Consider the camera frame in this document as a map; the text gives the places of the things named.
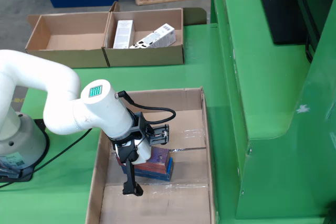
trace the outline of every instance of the green machine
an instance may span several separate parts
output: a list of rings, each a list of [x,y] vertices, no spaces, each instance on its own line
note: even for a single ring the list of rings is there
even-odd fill
[[[336,200],[336,1],[298,2],[312,64],[304,45],[272,42],[261,0],[212,0],[238,160],[237,219],[323,216]]]

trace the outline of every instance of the white product box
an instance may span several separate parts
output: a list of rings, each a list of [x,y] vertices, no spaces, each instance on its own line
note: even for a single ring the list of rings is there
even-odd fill
[[[132,20],[118,21],[114,38],[114,49],[127,49],[134,41],[134,23]]]
[[[130,48],[158,48],[168,47],[176,41],[174,27],[164,24],[154,32],[139,40]]]

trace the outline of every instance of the cardboard tray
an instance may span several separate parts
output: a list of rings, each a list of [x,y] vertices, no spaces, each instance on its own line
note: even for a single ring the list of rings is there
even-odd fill
[[[216,223],[207,111],[202,89],[129,92],[143,105],[165,106],[176,111],[169,122],[174,170],[170,182],[136,177],[144,194],[123,195],[123,174],[109,139],[102,132],[94,166],[86,224]],[[129,106],[133,112],[140,111]],[[148,120],[168,112],[143,110]]]
[[[175,28],[177,41],[164,48],[112,49],[117,21],[134,20],[139,40],[165,23]],[[183,27],[206,24],[202,8],[120,12],[115,2],[108,12],[29,15],[33,32],[28,54],[71,68],[176,65],[184,63]]]

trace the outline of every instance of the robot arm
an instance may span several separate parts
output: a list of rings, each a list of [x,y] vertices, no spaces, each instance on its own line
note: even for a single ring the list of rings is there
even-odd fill
[[[0,50],[0,83],[0,139],[13,135],[19,127],[15,112],[9,109],[17,85],[47,91],[43,118],[47,128],[56,134],[99,127],[108,137],[115,138],[132,126],[131,115],[114,97],[115,91],[108,81],[92,82],[84,88],[79,99],[78,75],[56,62],[22,52]],[[90,97],[90,89],[94,87],[102,87],[101,94]],[[3,127],[10,121],[13,127]]]
[[[168,125],[154,129],[142,113],[130,114],[106,80],[88,84],[79,97],[80,79],[72,69],[22,52],[0,50],[0,143],[20,128],[21,121],[11,108],[16,85],[48,93],[43,118],[50,131],[66,135],[101,128],[127,165],[123,193],[142,195],[133,165],[151,157],[152,144],[169,141]]]

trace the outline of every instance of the concrete floor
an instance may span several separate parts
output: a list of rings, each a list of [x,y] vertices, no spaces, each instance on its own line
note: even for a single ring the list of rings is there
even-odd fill
[[[179,1],[165,4],[137,6],[134,0],[119,0],[121,11],[151,10],[177,7],[202,7],[210,14],[210,0]],[[26,43],[32,32],[27,22],[30,14],[101,12],[108,11],[109,6],[53,8],[50,0],[0,0],[0,49],[12,49],[24,52]],[[20,111],[27,89],[17,87],[12,107]]]

